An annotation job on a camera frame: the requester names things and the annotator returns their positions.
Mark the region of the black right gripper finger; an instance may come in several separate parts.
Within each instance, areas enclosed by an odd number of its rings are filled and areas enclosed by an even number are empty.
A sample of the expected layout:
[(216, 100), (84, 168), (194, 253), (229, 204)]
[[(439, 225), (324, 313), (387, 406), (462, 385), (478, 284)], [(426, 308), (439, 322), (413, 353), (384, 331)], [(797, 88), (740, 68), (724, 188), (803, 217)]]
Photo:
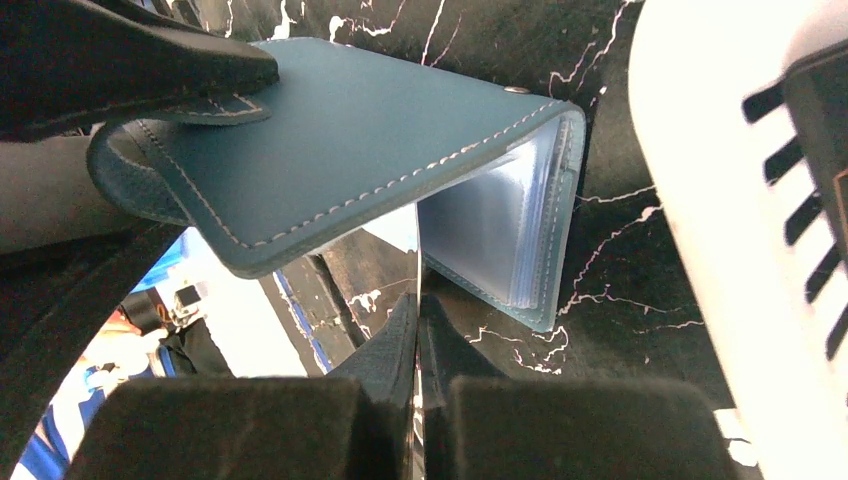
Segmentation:
[(1, 139), (35, 142), (279, 80), (267, 52), (131, 1), (1, 4)]
[(1, 455), (17, 458), (64, 376), (183, 229), (152, 221), (1, 257)]

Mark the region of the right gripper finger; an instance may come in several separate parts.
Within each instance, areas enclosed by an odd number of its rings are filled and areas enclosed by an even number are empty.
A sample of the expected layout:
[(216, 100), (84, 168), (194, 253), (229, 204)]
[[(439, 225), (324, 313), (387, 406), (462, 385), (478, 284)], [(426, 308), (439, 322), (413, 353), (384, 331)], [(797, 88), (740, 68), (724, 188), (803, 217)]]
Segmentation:
[(150, 378), (117, 388), (70, 479), (407, 479), (419, 301), (320, 378)]
[(430, 479), (733, 479), (705, 396), (661, 379), (521, 380), (420, 303)]

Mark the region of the black VIP card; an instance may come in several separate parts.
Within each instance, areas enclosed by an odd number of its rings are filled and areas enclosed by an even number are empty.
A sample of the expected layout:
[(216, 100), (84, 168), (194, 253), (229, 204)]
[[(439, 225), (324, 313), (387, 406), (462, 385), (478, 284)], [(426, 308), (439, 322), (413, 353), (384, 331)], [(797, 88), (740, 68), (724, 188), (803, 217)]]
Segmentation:
[(413, 210), (413, 220), (415, 225), (415, 240), (416, 240), (416, 265), (415, 265), (415, 296), (416, 296), (416, 316), (420, 317), (421, 315), (421, 300), (422, 300), (422, 283), (424, 277), (424, 262), (423, 262), (423, 247), (421, 241), (421, 226), (420, 219), (418, 213), (418, 204), (414, 203), (412, 205)]

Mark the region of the blue leather card holder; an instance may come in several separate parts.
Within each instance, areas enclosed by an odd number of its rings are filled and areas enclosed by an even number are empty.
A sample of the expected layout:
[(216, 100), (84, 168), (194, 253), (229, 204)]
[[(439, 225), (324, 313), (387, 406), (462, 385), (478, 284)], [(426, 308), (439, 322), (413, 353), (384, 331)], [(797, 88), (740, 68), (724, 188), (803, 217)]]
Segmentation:
[(583, 163), (576, 105), (323, 39), (269, 40), (281, 80), (115, 121), (87, 152), (115, 205), (196, 228), (242, 278), (381, 219), (539, 332), (554, 324)]

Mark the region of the white plastic basket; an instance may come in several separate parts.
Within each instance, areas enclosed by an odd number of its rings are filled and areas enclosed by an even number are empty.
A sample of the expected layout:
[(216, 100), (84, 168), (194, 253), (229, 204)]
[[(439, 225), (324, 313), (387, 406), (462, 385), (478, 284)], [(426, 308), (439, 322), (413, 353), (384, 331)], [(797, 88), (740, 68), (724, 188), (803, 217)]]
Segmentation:
[(816, 213), (806, 159), (775, 180), (766, 162), (796, 135), (786, 106), (744, 102), (794, 60), (847, 36), (843, 1), (648, 1), (629, 66), (635, 131), (674, 241), (767, 479), (847, 475), (847, 266), (806, 287), (837, 244)]

